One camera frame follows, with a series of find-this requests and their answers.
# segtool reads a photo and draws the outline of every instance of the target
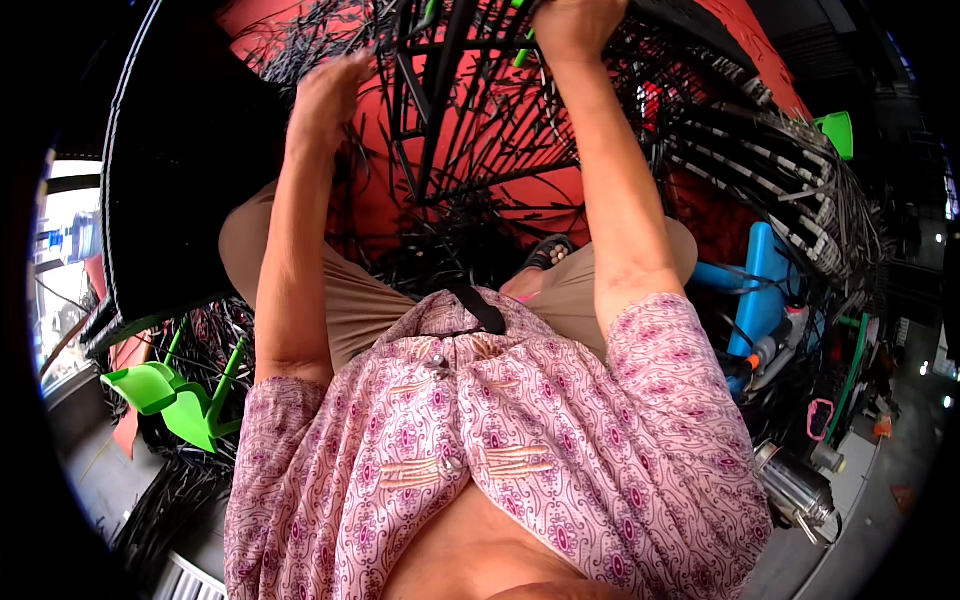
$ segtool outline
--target paisley print fabric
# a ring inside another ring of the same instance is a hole
[[[247,398],[226,523],[229,597],[378,598],[418,530],[472,478],[585,577],[640,598],[734,598],[771,531],[750,440],[683,297],[628,307],[607,366],[479,290],[412,309],[329,390]]]

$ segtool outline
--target woman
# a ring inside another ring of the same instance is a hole
[[[666,224],[600,61],[625,5],[554,0],[534,18],[593,243],[553,268],[535,259],[503,294],[414,306],[324,244],[333,152],[369,59],[300,85],[276,188],[221,236],[256,309],[231,598],[732,598],[745,585],[771,522],[684,296],[695,247]]]

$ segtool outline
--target hand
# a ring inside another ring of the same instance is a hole
[[[550,67],[599,62],[629,1],[544,0],[534,14],[534,30]]]
[[[357,111],[360,84],[373,76],[370,52],[361,50],[322,64],[297,86],[287,152],[330,151],[344,139],[343,125]]]

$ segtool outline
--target sandal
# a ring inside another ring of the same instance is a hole
[[[519,275],[524,269],[529,269],[530,267],[537,267],[538,269],[546,271],[573,254],[574,250],[576,249],[573,247],[573,242],[564,234],[554,233],[553,235],[549,235],[534,247],[533,251],[530,252],[530,256],[527,257],[523,266],[519,268],[514,276]]]

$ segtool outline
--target green plastic chair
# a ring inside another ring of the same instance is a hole
[[[227,362],[213,398],[199,383],[186,381],[170,368],[169,362],[180,342],[180,330],[174,335],[167,358],[100,376],[141,415],[163,415],[167,428],[177,437],[207,452],[216,452],[216,439],[240,429],[242,421],[220,423],[220,411],[230,391],[230,379],[240,368],[247,339],[240,338]]]
[[[848,112],[844,110],[813,119],[813,125],[833,142],[841,158],[853,158],[853,125]]]

